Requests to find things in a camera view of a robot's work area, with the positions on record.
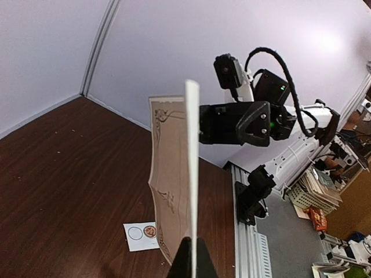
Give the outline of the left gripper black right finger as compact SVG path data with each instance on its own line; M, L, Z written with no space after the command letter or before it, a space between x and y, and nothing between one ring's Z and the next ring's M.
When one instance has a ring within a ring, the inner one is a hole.
M206 243L200 237L197 238L197 278L217 278Z

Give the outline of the white paper sheet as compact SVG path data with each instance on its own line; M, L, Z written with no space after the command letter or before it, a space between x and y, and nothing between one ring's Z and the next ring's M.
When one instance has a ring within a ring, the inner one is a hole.
M157 242L172 264L184 237L196 245L199 178L199 91L185 81L182 96L150 97L152 157L148 180Z

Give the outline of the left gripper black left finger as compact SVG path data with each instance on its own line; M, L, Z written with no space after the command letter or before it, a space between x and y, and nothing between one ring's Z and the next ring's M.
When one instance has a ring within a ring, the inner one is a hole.
M179 245L176 256L168 272L168 278L192 277L192 246L191 238L184 237Z

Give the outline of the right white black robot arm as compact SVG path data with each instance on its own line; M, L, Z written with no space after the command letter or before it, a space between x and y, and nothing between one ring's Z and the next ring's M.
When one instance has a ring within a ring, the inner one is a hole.
M271 100L259 101L252 92L253 81L245 75L240 87L230 88L237 98L234 103L202 105L199 108L199 141L213 145L244 145L268 147L271 140L289 138L294 142L279 156L255 168L248 175L248 188L252 192L267 193L283 184L293 172L293 166L321 144L333 139L340 116L321 103L305 107L299 114L304 120L314 112L320 136L308 137L300 131L298 117L291 115L289 107L277 106Z

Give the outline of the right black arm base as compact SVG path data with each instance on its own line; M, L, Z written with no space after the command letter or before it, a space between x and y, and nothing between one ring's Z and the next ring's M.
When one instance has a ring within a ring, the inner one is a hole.
M237 219L249 226L255 226L256 217L267 216L267 209L260 202L270 195L276 186L274 176L269 174L265 165L260 165L248 175L249 185L236 181L237 192Z

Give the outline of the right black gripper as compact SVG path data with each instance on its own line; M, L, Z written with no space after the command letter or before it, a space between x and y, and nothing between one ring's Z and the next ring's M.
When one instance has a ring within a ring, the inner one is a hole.
M267 101L199 107L199 142L202 144L267 147L270 129L270 103Z

